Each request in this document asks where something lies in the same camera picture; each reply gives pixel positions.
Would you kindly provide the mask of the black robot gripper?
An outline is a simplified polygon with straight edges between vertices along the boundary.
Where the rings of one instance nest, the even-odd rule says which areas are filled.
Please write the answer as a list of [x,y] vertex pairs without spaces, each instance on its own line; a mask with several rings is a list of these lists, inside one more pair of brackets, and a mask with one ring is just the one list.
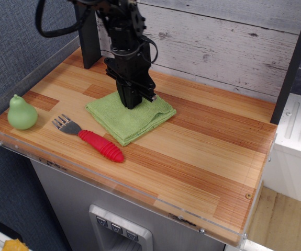
[[106,74],[115,79],[122,104],[133,109],[143,99],[156,100],[155,83],[149,75],[152,41],[115,42],[110,45],[113,58],[106,58]]

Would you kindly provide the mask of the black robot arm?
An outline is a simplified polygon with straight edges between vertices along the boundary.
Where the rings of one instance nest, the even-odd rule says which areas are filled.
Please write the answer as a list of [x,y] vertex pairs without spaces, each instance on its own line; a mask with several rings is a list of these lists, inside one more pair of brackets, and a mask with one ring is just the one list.
[[146,30],[137,1],[75,1],[76,4],[96,11],[110,38],[112,58],[104,60],[108,76],[116,81],[122,104],[133,109],[143,99],[156,100],[155,83],[149,75],[151,56],[155,45],[143,32]]

